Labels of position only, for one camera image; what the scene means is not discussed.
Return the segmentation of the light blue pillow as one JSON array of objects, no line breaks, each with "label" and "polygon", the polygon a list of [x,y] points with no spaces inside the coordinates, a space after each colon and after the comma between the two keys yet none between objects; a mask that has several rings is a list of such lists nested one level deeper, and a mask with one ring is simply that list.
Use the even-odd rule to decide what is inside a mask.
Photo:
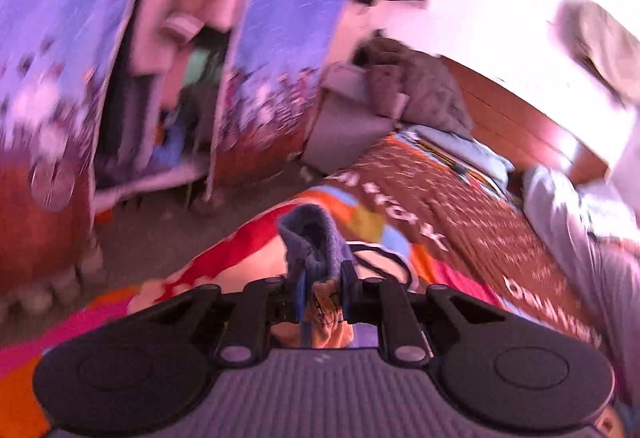
[{"label": "light blue pillow", "polygon": [[446,153],[480,170],[505,191],[509,175],[515,169],[509,159],[495,153],[487,145],[475,139],[465,139],[454,133],[440,131],[421,125],[411,126],[402,132],[414,141],[426,141],[435,144]]}]

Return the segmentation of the grey crumpled blanket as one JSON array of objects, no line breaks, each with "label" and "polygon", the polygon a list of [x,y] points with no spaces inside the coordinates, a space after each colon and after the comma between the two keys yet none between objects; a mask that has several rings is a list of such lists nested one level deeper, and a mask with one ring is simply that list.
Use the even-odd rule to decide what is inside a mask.
[{"label": "grey crumpled blanket", "polygon": [[593,233],[573,184],[544,167],[525,172],[523,209],[591,317],[601,325],[626,392],[638,406],[638,239]]}]

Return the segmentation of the brown wooden headboard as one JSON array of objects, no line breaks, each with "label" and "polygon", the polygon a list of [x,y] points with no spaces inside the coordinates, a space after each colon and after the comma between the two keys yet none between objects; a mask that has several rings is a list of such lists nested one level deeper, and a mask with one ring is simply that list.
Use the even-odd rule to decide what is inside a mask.
[{"label": "brown wooden headboard", "polygon": [[474,138],[508,158],[516,172],[541,165],[563,172],[575,185],[606,175],[603,159],[536,107],[451,58],[442,61],[460,86]]}]

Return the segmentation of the beige cloth on wall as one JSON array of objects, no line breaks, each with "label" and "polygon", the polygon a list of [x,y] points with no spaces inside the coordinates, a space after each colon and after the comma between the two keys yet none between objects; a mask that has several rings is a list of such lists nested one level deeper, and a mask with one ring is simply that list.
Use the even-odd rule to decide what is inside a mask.
[{"label": "beige cloth on wall", "polygon": [[639,39],[590,0],[565,0],[555,15],[559,40],[570,57],[623,106],[639,105]]}]

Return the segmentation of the blue bicycle print curtain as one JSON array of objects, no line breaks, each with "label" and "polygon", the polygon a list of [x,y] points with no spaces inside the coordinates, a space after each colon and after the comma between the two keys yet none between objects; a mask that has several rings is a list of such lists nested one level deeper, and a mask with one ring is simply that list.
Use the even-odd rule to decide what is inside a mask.
[{"label": "blue bicycle print curtain", "polygon": [[1,0],[1,293],[74,296],[96,199],[278,173],[347,0]]}]

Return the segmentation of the grey bedside cabinet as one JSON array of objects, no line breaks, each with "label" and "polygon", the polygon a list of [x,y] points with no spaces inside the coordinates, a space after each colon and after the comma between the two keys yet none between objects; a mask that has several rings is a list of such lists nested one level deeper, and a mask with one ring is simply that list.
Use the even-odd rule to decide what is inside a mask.
[{"label": "grey bedside cabinet", "polygon": [[305,166],[330,175],[351,165],[376,140],[394,130],[409,97],[394,92],[390,116],[378,115],[371,107],[366,74],[352,64],[326,68],[319,112],[300,158]]}]

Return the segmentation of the blue patterned children pants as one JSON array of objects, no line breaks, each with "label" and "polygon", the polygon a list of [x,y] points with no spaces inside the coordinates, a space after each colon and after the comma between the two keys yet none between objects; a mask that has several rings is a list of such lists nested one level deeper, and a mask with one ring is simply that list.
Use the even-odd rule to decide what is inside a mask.
[{"label": "blue patterned children pants", "polygon": [[341,305],[341,266],[355,257],[332,216],[316,204],[300,204],[279,220],[286,248],[288,277],[296,279],[295,322],[272,327],[278,343],[288,348],[346,348],[354,328]]}]

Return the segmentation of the dark quilted jacket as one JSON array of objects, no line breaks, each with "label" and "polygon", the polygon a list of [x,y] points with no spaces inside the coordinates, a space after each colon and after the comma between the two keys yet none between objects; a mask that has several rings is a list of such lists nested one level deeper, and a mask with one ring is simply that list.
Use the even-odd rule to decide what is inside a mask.
[{"label": "dark quilted jacket", "polygon": [[472,117],[457,80],[440,58],[374,36],[358,46],[352,63],[364,69],[373,112],[472,138]]}]

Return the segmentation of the colourful cartoon monkey bedspread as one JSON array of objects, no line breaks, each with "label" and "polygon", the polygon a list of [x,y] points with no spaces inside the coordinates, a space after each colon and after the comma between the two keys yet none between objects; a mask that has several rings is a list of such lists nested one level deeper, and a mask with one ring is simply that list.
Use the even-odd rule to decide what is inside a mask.
[{"label": "colourful cartoon monkey bedspread", "polygon": [[527,219],[484,173],[460,178],[421,147],[394,135],[356,163],[290,201],[260,213],[163,279],[111,291],[36,340],[1,351],[1,432],[49,430],[32,374],[51,347],[102,324],[207,283],[239,291],[285,269],[280,216],[315,203],[334,219],[360,258],[361,276],[387,272],[413,291],[442,283],[521,317],[605,345],[599,326]]}]

